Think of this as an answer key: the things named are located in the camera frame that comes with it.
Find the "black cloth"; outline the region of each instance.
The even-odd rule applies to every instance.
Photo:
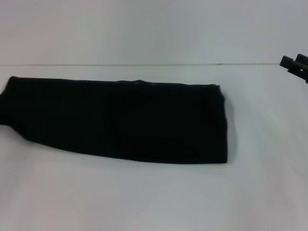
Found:
[[[217,85],[11,77],[0,124],[29,141],[129,160],[227,162],[224,97]]]

